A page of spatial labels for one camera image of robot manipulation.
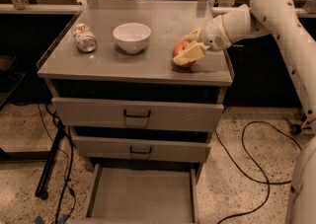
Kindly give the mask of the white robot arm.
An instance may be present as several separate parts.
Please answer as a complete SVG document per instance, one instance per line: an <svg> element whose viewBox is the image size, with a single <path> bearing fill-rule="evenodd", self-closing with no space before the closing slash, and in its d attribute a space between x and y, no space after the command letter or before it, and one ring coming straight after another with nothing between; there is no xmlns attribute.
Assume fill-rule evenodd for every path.
<svg viewBox="0 0 316 224"><path fill-rule="evenodd" d="M183 66L233 43L271 35L276 41L314 137L293 171L285 224L316 224L316 41L300 23L293 0L250 0L207 20L184 36L189 44L173 61Z"/></svg>

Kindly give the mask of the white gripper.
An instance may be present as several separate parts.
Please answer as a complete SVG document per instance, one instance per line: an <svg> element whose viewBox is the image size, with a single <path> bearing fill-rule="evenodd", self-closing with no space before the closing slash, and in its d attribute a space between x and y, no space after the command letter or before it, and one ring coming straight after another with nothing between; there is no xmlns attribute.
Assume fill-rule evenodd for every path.
<svg viewBox="0 0 316 224"><path fill-rule="evenodd" d="M192 66L205 57L206 51L224 50L232 45L224 26L223 16L208 20L203 28L197 28L183 37L172 51L173 62L178 66Z"/></svg>

